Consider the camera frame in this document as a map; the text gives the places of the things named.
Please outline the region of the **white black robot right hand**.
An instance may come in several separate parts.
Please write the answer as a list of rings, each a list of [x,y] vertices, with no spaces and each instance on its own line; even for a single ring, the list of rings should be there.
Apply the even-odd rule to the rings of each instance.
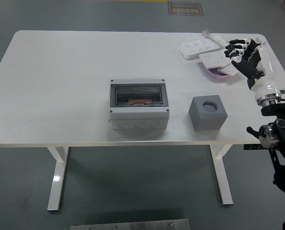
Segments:
[[[258,103],[268,98],[280,100],[281,93],[274,83],[274,71],[267,49],[253,39],[235,39],[226,46],[225,56],[247,78]]]

